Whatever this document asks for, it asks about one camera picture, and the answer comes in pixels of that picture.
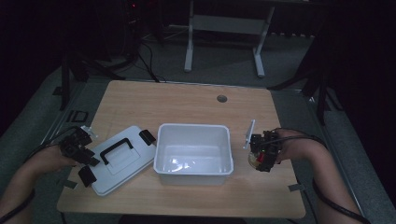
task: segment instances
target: forearm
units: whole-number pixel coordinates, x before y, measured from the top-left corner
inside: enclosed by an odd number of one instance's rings
[[[332,155],[324,147],[317,147],[314,150],[309,160],[314,170],[314,179],[318,189],[332,202],[359,214],[359,209],[349,195],[344,180],[332,159]],[[319,223],[334,223],[335,220],[336,223],[359,223],[359,221],[330,208],[329,205],[321,200],[318,200],[318,219]]]
[[[21,167],[12,177],[0,201],[0,217],[21,205],[32,193],[38,175],[33,174],[28,168]],[[28,205],[15,217],[7,221],[11,223],[30,223],[31,208]]]

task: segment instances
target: gray floor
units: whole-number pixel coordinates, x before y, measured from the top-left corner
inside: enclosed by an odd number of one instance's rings
[[[168,35],[179,32],[170,29]],[[187,38],[185,33],[168,38],[163,47],[147,36],[153,52],[152,70],[169,82],[205,83],[265,88],[278,84],[293,76],[304,57],[312,39],[304,37],[285,38],[272,35],[266,39],[262,52],[266,77],[256,76],[252,51],[248,41],[208,42],[207,35],[196,38],[192,71],[183,71]],[[142,57],[149,62],[149,49],[142,47]],[[118,74],[128,80],[150,81],[149,74],[138,61],[135,66]],[[12,126],[0,139],[0,167],[3,192],[8,180],[21,164],[27,153],[56,131],[81,123],[66,122],[71,110],[89,112],[86,125],[93,119],[101,97],[110,81],[95,75],[87,83],[72,83],[72,101],[65,111],[59,111],[59,96],[51,95],[61,84],[60,69],[51,74],[32,97]],[[383,190],[375,171],[369,162],[358,136],[342,111],[330,110],[325,113],[326,126],[318,124],[315,102],[303,97],[298,90],[304,82],[296,83],[283,91],[273,91],[276,111],[282,127],[289,127],[315,134],[328,143],[330,151],[338,162],[351,193],[361,207],[361,211],[372,223],[396,223],[396,212],[386,192]],[[305,161],[294,161],[297,177],[307,186],[310,201],[315,195],[310,188],[312,172]],[[62,223],[56,210],[56,203],[62,191],[62,183],[69,170],[43,176],[37,183],[37,196],[34,201],[34,223]],[[314,223],[311,208],[304,197],[306,216],[299,223]],[[107,214],[65,214],[67,223],[117,223],[120,215]],[[248,223],[289,223],[285,219],[248,218]]]

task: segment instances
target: wooden table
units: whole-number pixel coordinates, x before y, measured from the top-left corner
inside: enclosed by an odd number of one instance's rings
[[[220,103],[219,95],[227,97]],[[263,89],[192,84],[112,81],[92,129],[99,138],[93,148],[122,130],[137,125],[157,137],[163,123],[226,125],[230,130],[234,170],[222,186],[165,186],[152,166],[120,188],[100,197],[84,188],[73,168],[69,180],[76,189],[64,188],[58,202],[62,212],[179,215],[206,217],[285,217],[305,215],[301,193],[290,161],[282,161],[270,173],[248,163],[243,149],[252,119],[254,133],[279,127],[271,93]]]

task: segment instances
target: white storage box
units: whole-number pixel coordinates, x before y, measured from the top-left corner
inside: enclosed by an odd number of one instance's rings
[[[228,128],[204,124],[161,125],[154,170],[163,184],[223,184],[233,172]]]

